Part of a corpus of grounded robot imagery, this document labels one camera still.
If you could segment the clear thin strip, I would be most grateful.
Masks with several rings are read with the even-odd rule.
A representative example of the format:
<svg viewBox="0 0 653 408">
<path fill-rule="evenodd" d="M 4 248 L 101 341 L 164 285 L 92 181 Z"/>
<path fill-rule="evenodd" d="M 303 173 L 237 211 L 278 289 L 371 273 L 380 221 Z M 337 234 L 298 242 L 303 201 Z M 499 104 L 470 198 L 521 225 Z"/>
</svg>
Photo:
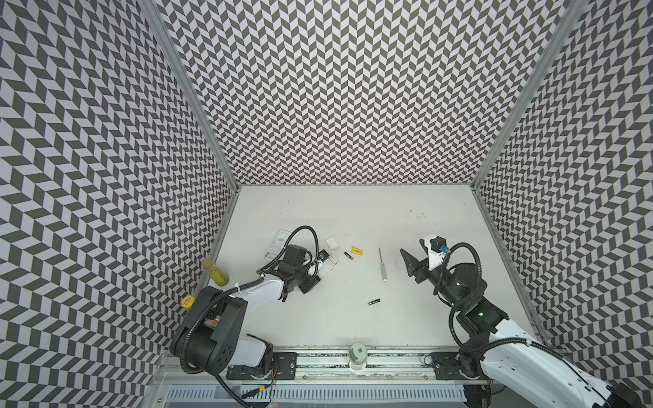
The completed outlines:
<svg viewBox="0 0 653 408">
<path fill-rule="evenodd" d="M 382 278 L 382 282 L 387 283 L 389 281 L 388 272 L 387 272 L 386 265 L 384 263 L 382 249 L 379 248 L 378 252 L 379 252 L 379 268 L 380 268 L 380 275 Z"/>
</svg>

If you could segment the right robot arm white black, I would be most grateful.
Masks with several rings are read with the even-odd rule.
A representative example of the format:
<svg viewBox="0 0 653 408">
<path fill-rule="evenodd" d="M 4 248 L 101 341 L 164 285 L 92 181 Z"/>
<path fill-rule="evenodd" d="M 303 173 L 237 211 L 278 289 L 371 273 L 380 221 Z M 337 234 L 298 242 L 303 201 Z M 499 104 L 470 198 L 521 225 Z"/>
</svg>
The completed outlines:
<svg viewBox="0 0 653 408">
<path fill-rule="evenodd" d="M 638 393 L 612 385 L 567 361 L 537 341 L 485 296 L 481 257 L 466 242 L 447 246 L 441 236 L 419 242 L 422 260 L 400 255 L 407 274 L 429 282 L 435 297 L 449 308 L 447 325 L 458 346 L 464 377 L 486 375 L 536 407 L 641 407 Z"/>
</svg>

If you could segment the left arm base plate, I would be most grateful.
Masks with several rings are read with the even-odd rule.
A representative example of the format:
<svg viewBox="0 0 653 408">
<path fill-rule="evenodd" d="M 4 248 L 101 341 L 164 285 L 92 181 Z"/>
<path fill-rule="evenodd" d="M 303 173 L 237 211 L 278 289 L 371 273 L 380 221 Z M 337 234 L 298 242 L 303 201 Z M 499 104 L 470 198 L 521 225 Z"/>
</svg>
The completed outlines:
<svg viewBox="0 0 653 408">
<path fill-rule="evenodd" d="M 294 352 L 273 352 L 270 360 L 270 367 L 265 369 L 266 362 L 262 367 L 248 367 L 247 365 L 232 365 L 228 367 L 226 378 L 231 381 L 271 381 L 294 380 L 299 355 Z"/>
</svg>

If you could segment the white remote control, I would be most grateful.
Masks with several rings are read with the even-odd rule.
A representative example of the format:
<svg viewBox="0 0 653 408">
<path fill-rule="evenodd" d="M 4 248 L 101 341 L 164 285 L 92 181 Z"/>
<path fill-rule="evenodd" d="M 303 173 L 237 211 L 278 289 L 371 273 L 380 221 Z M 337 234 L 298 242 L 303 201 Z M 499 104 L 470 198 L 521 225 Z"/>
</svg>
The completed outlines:
<svg viewBox="0 0 653 408">
<path fill-rule="evenodd" d="M 277 234 L 275 235 L 275 238 L 273 239 L 272 243 L 270 244 L 270 246 L 268 247 L 265 253 L 265 258 L 272 260 L 277 255 L 279 255 L 282 252 L 282 249 L 284 248 L 291 234 L 292 234 L 291 231 L 279 229 L 279 231 L 277 231 Z"/>
<path fill-rule="evenodd" d="M 321 256 L 317 265 L 318 276 L 321 280 L 324 280 L 329 273 L 339 266 L 339 261 L 334 255 L 329 254 L 327 257 Z"/>
</svg>

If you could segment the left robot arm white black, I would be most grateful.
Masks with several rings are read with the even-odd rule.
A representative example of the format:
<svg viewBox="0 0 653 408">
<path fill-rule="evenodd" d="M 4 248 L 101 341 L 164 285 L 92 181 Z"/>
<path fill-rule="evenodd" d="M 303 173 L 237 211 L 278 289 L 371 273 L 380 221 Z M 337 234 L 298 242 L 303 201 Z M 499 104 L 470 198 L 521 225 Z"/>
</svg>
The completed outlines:
<svg viewBox="0 0 653 408">
<path fill-rule="evenodd" d="M 298 289 L 309 293 L 321 282 L 320 244 L 313 227 L 301 225 L 282 250 L 257 271 L 258 278 L 227 290 L 200 290 L 173 335 L 170 353 L 183 372 L 216 377 L 228 367 L 244 367 L 255 377 L 274 371 L 274 346 L 241 333 L 247 313 L 267 304 L 285 302 Z"/>
</svg>

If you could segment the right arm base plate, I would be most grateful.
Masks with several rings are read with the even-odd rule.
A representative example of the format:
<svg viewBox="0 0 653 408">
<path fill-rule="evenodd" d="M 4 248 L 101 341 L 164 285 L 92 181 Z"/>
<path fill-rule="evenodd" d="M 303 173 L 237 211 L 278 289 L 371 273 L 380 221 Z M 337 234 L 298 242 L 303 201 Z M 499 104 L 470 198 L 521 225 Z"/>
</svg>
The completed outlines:
<svg viewBox="0 0 653 408">
<path fill-rule="evenodd" d="M 489 381 L 479 359 L 467 353 L 435 351 L 424 358 L 438 380 Z"/>
</svg>

